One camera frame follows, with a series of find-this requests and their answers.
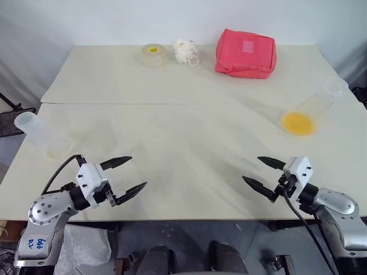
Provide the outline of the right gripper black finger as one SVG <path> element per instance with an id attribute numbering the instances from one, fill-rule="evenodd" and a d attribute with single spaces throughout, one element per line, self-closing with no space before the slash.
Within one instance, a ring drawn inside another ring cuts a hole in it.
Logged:
<path id="1" fill-rule="evenodd" d="M 249 178 L 247 176 L 242 176 L 242 179 L 253 190 L 255 190 L 259 194 L 265 196 L 269 201 L 274 202 L 275 193 L 272 190 L 264 187 L 264 185 L 262 183 L 260 183 L 259 181 L 255 180 L 255 179 L 252 179 L 252 178 Z"/>
<path id="2" fill-rule="evenodd" d="M 257 158 L 267 166 L 276 170 L 282 170 L 283 167 L 286 165 L 285 162 L 281 160 L 277 160 L 275 158 L 270 158 L 267 156 L 258 156 Z"/>

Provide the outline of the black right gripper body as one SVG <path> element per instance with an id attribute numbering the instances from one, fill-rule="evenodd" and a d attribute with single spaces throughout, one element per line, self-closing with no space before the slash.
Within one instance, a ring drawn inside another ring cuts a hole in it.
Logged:
<path id="1" fill-rule="evenodd" d="M 298 180 L 295 175 L 290 175 L 289 177 L 286 177 L 285 174 L 283 174 L 278 180 L 279 184 L 274 190 L 274 195 L 272 196 L 272 199 L 277 199 L 278 196 L 291 198 L 296 190 L 297 182 Z"/>

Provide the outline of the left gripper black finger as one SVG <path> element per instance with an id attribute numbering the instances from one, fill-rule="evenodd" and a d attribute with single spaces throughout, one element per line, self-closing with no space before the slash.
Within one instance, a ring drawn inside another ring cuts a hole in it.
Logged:
<path id="1" fill-rule="evenodd" d="M 124 195 L 122 195 L 121 197 L 118 197 L 118 198 L 115 199 L 115 204 L 119 206 L 119 205 L 129 201 L 134 196 L 136 196 L 146 185 L 147 185 L 147 182 L 144 182 L 144 183 L 141 183 L 139 185 L 136 185 L 136 186 L 128 189 L 125 192 Z"/>
<path id="2" fill-rule="evenodd" d="M 125 164 L 126 162 L 128 162 L 131 159 L 132 159 L 131 156 L 122 156 L 122 157 L 118 157 L 118 158 L 112 158 L 110 160 L 106 160 L 105 162 L 100 163 L 100 166 L 101 166 L 102 170 L 107 170 L 107 169 L 110 169 L 110 168 L 116 168 L 116 167 L 119 167 L 119 166 Z"/>

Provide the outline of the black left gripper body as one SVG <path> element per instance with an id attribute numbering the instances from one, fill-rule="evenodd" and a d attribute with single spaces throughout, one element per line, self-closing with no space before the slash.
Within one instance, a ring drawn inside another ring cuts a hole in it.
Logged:
<path id="1" fill-rule="evenodd" d="M 101 188 L 99 191 L 99 197 L 100 197 L 101 202 L 107 200 L 111 206 L 117 205 L 116 196 L 114 192 L 112 191 L 112 187 L 110 183 L 107 180 L 103 181 L 101 184 Z"/>

